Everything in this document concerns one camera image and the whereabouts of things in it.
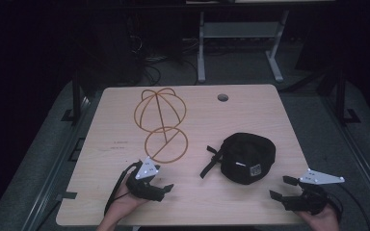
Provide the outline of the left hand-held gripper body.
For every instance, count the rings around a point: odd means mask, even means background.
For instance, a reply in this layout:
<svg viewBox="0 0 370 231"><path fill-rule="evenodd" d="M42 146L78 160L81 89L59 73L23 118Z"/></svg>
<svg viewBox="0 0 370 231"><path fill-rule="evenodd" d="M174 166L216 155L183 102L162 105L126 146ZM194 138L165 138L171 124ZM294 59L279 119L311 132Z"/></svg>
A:
<svg viewBox="0 0 370 231"><path fill-rule="evenodd" d="M150 181L156 176L158 171L159 168L149 157L139 161L126 181L128 190L141 199L162 201L165 196L165 190L150 184Z"/></svg>

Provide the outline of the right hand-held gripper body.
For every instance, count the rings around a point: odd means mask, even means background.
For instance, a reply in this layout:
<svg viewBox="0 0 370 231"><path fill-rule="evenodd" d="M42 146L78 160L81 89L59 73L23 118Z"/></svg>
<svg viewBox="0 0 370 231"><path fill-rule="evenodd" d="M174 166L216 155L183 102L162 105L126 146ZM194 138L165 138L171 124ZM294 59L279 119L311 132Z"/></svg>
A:
<svg viewBox="0 0 370 231"><path fill-rule="evenodd" d="M305 211L312 215L317 215L323 211L327 204L330 204L339 216L342 215L342 206L337 206L332 201L331 194L324 190L323 185L344 183L344 177L326 174L309 168L298 179L300 183L297 186L302 189L302 194L286 196L286 199L282 201L286 211Z"/></svg>

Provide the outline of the brown wire hat stand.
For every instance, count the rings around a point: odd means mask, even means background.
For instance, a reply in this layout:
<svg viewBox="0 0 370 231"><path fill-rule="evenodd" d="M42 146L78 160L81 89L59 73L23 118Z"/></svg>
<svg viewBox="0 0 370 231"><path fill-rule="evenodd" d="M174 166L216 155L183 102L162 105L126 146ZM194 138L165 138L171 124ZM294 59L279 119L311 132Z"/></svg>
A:
<svg viewBox="0 0 370 231"><path fill-rule="evenodd" d="M189 147L181 129L187 115L185 101L172 88L146 89L134 110L134 122L144 132L147 157L159 164L180 160Z"/></svg>

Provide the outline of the black cap with strap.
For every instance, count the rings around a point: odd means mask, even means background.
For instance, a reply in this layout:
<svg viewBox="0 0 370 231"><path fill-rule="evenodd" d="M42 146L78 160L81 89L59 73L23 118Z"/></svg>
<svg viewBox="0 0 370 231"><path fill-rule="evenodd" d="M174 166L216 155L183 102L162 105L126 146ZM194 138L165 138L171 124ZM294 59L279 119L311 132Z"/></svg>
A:
<svg viewBox="0 0 370 231"><path fill-rule="evenodd" d="M216 163L220 163L222 175L241 185L250 185L264 178L276 161L274 143L250 133L235 133L223 141L219 150L211 146L206 150L213 156L199 176L204 178Z"/></svg>

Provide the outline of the person's right hand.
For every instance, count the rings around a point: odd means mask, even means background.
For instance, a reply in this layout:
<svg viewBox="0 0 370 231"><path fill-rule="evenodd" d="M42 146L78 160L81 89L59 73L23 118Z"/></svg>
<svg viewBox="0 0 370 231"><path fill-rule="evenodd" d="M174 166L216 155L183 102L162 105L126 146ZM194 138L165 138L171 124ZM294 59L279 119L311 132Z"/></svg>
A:
<svg viewBox="0 0 370 231"><path fill-rule="evenodd" d="M317 215L305 211L296 211L295 214L303 219L312 231L339 231L337 214L330 204Z"/></svg>

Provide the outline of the person's left hand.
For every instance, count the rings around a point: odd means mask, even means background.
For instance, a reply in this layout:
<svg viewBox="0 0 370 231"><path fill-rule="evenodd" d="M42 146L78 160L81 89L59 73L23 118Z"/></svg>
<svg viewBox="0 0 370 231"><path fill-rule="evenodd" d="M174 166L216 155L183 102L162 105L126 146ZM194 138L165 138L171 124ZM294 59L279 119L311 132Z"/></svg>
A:
<svg viewBox="0 0 370 231"><path fill-rule="evenodd" d="M137 208L147 203L146 199L138 198L133 195L126 186L126 181L129 175L127 175L122 181L119 189L115 194L114 201L111 203L106 215L112 225L117 225L118 222L130 215Z"/></svg>

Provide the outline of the black tape strip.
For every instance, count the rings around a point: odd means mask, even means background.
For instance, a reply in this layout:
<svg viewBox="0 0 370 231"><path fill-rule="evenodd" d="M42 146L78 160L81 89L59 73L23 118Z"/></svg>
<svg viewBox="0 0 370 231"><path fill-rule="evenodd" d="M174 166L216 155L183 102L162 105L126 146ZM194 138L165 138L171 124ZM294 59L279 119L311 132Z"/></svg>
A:
<svg viewBox="0 0 370 231"><path fill-rule="evenodd" d="M75 199L77 192L63 192L58 193L55 197L57 201L62 201L63 199Z"/></svg>

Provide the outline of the black metal stand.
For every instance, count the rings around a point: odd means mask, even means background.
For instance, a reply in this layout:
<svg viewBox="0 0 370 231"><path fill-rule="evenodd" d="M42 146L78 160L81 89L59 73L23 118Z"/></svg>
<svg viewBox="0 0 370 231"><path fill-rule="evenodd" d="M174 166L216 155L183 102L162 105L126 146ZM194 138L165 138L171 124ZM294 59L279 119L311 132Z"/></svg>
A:
<svg viewBox="0 0 370 231"><path fill-rule="evenodd" d="M345 107L346 77L341 68L334 70L335 91L335 116L342 126L348 123L360 123L357 113L353 109Z"/></svg>
<svg viewBox="0 0 370 231"><path fill-rule="evenodd" d="M84 70L76 70L71 79L72 108L66 110L62 121L70 121L75 125L83 113L84 98L91 92L90 77Z"/></svg>

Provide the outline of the aluminium rail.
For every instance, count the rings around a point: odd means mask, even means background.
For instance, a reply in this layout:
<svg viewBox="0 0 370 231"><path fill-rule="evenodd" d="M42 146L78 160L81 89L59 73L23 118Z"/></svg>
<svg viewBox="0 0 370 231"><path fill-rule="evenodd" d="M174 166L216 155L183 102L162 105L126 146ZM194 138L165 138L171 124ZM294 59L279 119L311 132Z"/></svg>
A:
<svg viewBox="0 0 370 231"><path fill-rule="evenodd" d="M58 112L60 117L50 114L43 123L37 139L34 141L34 148L31 157L25 163L29 173L37 173L36 196L32 206L27 210L27 217L21 225L21 231L37 231L43 223L43 214L47 204L53 195L57 194L57 186L66 186L70 174L66 168L69 156L74 152L74 146L86 134L84 128L87 109L91 106L90 100L84 96L78 101L77 111L81 113L77 120L73 120L74 112L70 105L61 108L65 100L59 99L55 102L53 111Z"/></svg>
<svg viewBox="0 0 370 231"><path fill-rule="evenodd" d="M343 122L341 119L338 118L338 116L335 114L334 105L330 99L328 99L327 97L322 97L321 101L324 107L326 108L326 110L328 111L329 115L331 116L331 119L337 126L344 141L346 142L349 149L351 150L353 158L360 171L360 174L364 178L364 182L370 191L370 165L365 159L364 152L362 151L360 146L357 144L354 136L351 134L349 127L348 127L348 122Z"/></svg>

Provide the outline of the white metal desk frame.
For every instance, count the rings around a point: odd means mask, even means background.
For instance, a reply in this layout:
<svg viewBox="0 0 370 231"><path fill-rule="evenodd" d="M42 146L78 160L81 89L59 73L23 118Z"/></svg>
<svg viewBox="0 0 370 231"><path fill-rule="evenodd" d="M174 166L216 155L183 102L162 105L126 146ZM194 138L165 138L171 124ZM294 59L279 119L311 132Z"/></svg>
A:
<svg viewBox="0 0 370 231"><path fill-rule="evenodd" d="M198 81L200 83L206 81L204 61L205 39L273 39L273 46L265 52L265 55L275 80L278 83L283 82L284 79L278 67L276 54L288 15L289 11L285 10L281 14L279 21L270 22L207 22L205 20L205 13L200 13L197 55Z"/></svg>

